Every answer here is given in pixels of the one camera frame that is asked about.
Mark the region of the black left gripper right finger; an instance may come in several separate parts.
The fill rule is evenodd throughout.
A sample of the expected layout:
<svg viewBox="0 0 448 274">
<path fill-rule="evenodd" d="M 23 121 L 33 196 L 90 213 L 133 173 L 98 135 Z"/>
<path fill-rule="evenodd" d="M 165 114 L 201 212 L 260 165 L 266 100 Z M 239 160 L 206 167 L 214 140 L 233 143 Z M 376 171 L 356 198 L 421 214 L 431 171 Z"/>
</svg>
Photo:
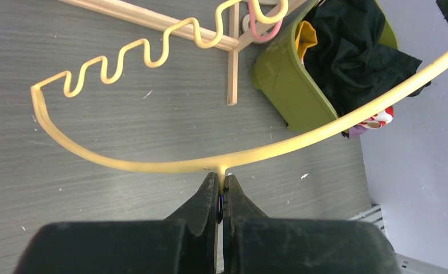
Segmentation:
<svg viewBox="0 0 448 274">
<path fill-rule="evenodd" d="M 223 185 L 225 273 L 398 273 L 394 249 L 365 221 L 276 219 L 244 193 Z"/>
</svg>

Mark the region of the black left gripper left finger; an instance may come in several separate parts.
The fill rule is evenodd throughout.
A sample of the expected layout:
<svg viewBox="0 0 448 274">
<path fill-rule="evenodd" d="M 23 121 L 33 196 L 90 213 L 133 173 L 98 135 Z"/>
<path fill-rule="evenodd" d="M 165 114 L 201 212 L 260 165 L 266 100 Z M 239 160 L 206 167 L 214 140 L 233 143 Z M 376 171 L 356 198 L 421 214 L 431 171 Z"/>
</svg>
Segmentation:
<svg viewBox="0 0 448 274">
<path fill-rule="evenodd" d="M 76 221 L 44 225 L 16 273 L 215 273 L 219 178 L 163 220 Z"/>
</svg>

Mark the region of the black skirt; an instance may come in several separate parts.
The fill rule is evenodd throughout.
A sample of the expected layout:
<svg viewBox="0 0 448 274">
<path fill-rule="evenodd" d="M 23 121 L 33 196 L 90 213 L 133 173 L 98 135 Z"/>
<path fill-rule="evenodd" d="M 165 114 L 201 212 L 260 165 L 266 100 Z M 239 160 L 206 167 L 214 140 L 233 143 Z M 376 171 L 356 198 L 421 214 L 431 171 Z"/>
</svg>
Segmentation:
<svg viewBox="0 0 448 274">
<path fill-rule="evenodd" d="M 306 15 L 318 44 L 304 64 L 338 116 L 413 76 L 422 61 L 379 43 L 385 16 L 375 1 L 324 1 Z"/>
</svg>

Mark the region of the cream yellow hanger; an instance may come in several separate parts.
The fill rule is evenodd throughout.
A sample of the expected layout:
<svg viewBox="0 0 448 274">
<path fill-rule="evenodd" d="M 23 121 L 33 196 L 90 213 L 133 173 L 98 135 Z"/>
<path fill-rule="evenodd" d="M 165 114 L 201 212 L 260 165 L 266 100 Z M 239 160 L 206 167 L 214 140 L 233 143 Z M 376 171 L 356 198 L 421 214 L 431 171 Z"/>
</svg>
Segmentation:
<svg viewBox="0 0 448 274">
<path fill-rule="evenodd" d="M 267 160 L 276 156 L 287 154 L 289 152 L 318 143 L 343 130 L 346 130 L 358 122 L 361 122 L 371 115 L 379 112 L 385 107 L 402 100 L 404 97 L 411 94 L 425 83 L 431 81 L 447 69 L 448 51 L 423 70 L 397 85 L 384 95 L 364 105 L 358 110 L 355 110 L 350 114 L 347 114 L 315 130 L 294 138 L 249 150 L 176 162 L 132 162 L 109 158 L 94 153 L 78 145 L 67 137 L 51 121 L 42 88 L 58 79 L 64 79 L 65 83 L 66 76 L 68 74 L 71 74 L 72 76 L 72 73 L 68 70 L 62 71 L 39 83 L 36 83 L 31 87 L 30 91 L 37 122 L 57 143 L 83 159 L 117 170 L 140 173 L 178 174 L 186 172 L 216 171 L 219 177 L 224 179 L 226 170 L 229 168 L 255 163 L 261 160 Z M 75 87 L 76 84 L 72 84 L 71 78 L 69 89 L 73 91 Z"/>
</svg>

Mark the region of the beige wooden hanger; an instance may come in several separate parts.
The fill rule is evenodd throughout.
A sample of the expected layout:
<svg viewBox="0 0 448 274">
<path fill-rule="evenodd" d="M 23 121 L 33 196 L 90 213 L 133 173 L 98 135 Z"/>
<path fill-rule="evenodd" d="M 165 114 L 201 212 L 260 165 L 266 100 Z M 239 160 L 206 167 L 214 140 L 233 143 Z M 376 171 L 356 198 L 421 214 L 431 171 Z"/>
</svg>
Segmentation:
<svg viewBox="0 0 448 274">
<path fill-rule="evenodd" d="M 250 31 L 254 43 L 267 43 L 271 41 L 280 31 L 283 19 L 278 21 L 270 32 L 265 32 L 264 34 L 258 34 L 256 29 L 257 20 L 254 8 L 251 4 L 251 1 L 247 2 L 249 13 L 242 20 L 241 23 L 242 31 L 243 32 Z"/>
</svg>

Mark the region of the red white patterned garment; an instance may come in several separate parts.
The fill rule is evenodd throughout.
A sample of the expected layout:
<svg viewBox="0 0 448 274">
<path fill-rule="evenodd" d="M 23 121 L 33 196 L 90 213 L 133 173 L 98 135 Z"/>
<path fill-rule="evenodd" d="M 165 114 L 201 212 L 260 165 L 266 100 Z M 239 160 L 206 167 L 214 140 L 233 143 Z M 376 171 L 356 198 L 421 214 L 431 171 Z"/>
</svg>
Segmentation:
<svg viewBox="0 0 448 274">
<path fill-rule="evenodd" d="M 363 120 L 358 124 L 366 129 L 378 129 L 392 122 L 394 118 L 394 108 L 390 106 L 383 111 Z"/>
</svg>

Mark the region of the purple skirt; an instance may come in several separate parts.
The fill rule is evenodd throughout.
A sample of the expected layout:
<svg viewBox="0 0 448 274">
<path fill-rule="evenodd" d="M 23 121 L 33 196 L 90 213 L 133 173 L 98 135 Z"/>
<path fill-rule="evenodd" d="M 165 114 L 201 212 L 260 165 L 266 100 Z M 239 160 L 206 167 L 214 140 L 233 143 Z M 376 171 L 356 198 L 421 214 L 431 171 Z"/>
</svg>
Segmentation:
<svg viewBox="0 0 448 274">
<path fill-rule="evenodd" d="M 343 136 L 347 137 L 348 139 L 350 138 L 355 138 L 358 137 L 364 133 L 366 133 L 369 129 L 366 127 L 363 127 L 361 125 L 356 125 L 353 126 L 349 129 L 347 129 L 347 131 L 345 133 L 343 133 Z"/>
</svg>

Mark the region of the yellow skirt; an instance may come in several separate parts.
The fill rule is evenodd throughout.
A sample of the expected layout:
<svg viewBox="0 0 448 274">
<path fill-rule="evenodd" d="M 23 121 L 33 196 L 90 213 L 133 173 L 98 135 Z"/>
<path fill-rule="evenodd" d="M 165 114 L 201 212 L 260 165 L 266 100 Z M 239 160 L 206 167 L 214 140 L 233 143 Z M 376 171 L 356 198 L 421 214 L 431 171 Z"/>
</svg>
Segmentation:
<svg viewBox="0 0 448 274">
<path fill-rule="evenodd" d="M 299 59 L 302 61 L 307 50 L 317 44 L 317 34 L 312 24 L 308 21 L 301 21 L 296 28 L 295 36 L 295 46 Z"/>
</svg>

